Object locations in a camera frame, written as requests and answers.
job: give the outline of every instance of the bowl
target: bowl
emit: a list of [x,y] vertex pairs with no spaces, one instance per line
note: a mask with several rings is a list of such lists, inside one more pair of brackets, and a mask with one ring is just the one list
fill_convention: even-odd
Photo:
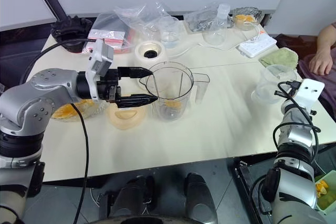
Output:
[[232,19],[237,28],[248,31],[254,28],[253,25],[259,25],[264,15],[264,12],[258,8],[242,7],[233,10]]

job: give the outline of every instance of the human hand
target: human hand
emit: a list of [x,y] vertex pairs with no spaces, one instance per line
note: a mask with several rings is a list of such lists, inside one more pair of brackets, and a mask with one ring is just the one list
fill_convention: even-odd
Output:
[[324,76],[329,74],[332,67],[330,48],[317,51],[316,55],[309,62],[309,70],[314,74]]

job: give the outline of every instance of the table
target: table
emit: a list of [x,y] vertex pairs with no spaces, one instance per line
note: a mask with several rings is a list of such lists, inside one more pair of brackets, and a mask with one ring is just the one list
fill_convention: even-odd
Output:
[[[240,42],[236,32],[228,31],[228,44]],[[184,47],[197,41],[203,43],[201,34],[188,35],[185,40]],[[45,48],[54,43],[50,36]],[[276,49],[274,46],[264,54]],[[112,67],[132,66],[132,57],[132,53],[114,55]],[[174,61],[192,68],[192,72],[209,75],[211,81],[202,104],[195,104],[193,88],[189,106],[179,120],[162,122],[147,105],[142,124],[126,131],[111,125],[105,113],[86,119],[88,176],[276,151],[272,132],[282,120],[281,102],[260,105],[250,98],[263,69],[258,58],[244,57],[236,49],[220,51],[195,46]],[[87,63],[87,55],[72,54],[58,47],[36,62],[30,76],[46,68],[83,71]],[[129,78],[119,84],[123,94],[144,92]],[[334,141],[334,121],[319,102],[313,109],[318,112],[313,121],[322,130],[320,144]],[[51,119],[43,147],[45,182],[83,177],[85,139],[80,122]]]

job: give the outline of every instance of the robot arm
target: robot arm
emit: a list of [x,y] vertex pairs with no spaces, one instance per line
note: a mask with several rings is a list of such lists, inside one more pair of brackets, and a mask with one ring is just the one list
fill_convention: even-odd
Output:
[[[306,116],[315,113],[311,111],[311,107],[323,88],[324,84],[321,82],[304,79],[292,97]],[[311,166],[313,159],[311,127],[291,125],[291,123],[309,124],[291,100],[285,101],[281,110],[284,114],[282,124],[288,124],[280,128],[278,153],[273,168],[266,175],[261,194],[271,203],[273,223],[326,223],[314,210],[317,194],[314,169]]]
[[89,60],[86,73],[46,69],[0,96],[0,223],[19,220],[26,197],[39,193],[44,170],[44,163],[39,161],[41,142],[50,117],[59,107],[93,98],[128,108],[157,99],[147,94],[121,96],[118,81],[122,77],[142,78],[152,72],[138,67],[109,69],[113,49],[101,40]]

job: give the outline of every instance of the green cloth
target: green cloth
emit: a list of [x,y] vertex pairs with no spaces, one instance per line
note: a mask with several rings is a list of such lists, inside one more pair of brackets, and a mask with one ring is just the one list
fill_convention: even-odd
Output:
[[264,67],[269,65],[284,65],[292,69],[296,68],[298,60],[298,54],[286,47],[282,47],[259,59]]

